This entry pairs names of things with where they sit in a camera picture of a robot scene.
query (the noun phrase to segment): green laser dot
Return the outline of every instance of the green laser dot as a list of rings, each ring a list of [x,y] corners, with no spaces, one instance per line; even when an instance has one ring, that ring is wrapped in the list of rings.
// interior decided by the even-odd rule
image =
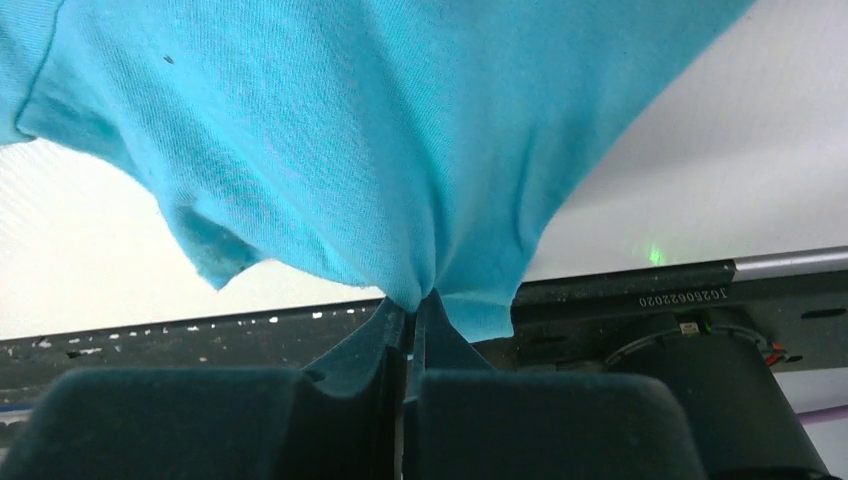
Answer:
[[[648,260],[654,265],[665,265],[665,255],[656,247],[651,247],[650,253],[648,253]]]

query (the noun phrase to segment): serial number text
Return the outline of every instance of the serial number text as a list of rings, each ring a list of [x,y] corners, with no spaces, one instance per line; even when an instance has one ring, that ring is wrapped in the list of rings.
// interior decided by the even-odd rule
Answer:
[[[641,307],[660,307],[664,305],[682,305],[686,303],[714,302],[727,298],[727,290],[724,287],[710,290],[697,290],[686,293],[668,293],[662,295],[651,295],[640,297]]]

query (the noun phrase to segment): white backdrop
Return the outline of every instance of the white backdrop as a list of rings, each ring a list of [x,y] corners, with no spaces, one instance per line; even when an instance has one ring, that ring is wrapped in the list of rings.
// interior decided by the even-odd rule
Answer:
[[[848,245],[846,26],[842,0],[760,0],[569,199],[527,278]],[[115,169],[42,141],[0,150],[0,338],[379,295],[274,262],[215,292]],[[848,397],[832,375],[820,403]],[[846,427],[814,427],[843,476]]]

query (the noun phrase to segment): turquoise t-shirt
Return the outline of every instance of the turquoise t-shirt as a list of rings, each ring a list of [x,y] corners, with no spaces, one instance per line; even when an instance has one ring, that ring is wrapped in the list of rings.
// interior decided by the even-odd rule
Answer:
[[[751,3],[2,0],[0,144],[120,168],[216,287],[274,258],[507,336],[553,214]]]

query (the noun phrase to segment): shirt sleeve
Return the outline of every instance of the shirt sleeve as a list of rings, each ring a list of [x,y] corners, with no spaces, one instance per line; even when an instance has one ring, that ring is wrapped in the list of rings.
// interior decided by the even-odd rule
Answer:
[[[32,140],[16,120],[53,38],[62,0],[0,2],[0,145]]]

